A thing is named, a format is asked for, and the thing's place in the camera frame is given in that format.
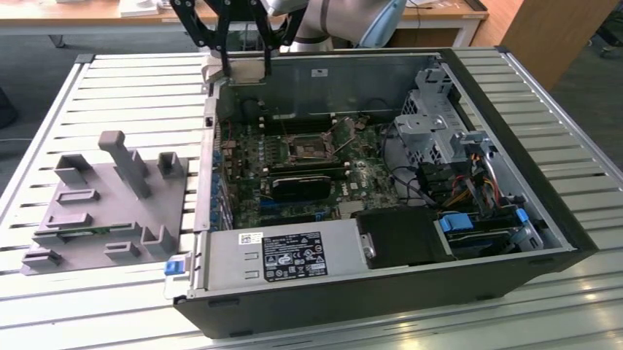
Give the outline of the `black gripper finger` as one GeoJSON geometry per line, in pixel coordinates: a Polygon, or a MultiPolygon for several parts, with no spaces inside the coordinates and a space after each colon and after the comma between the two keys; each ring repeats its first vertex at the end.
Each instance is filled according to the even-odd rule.
{"type": "Polygon", "coordinates": [[[248,1],[251,14],[264,46],[264,77],[272,74],[272,57],[282,46],[291,46],[303,21],[303,1],[248,1]],[[284,15],[280,27],[274,30],[270,15],[284,15]]]}
{"type": "Polygon", "coordinates": [[[198,47],[208,47],[212,55],[222,60],[222,70],[231,76],[231,66],[227,52],[227,36],[230,27],[231,1],[206,1],[208,7],[218,15],[216,29],[211,30],[196,13],[196,2],[192,0],[171,1],[171,6],[180,23],[198,47]]]}

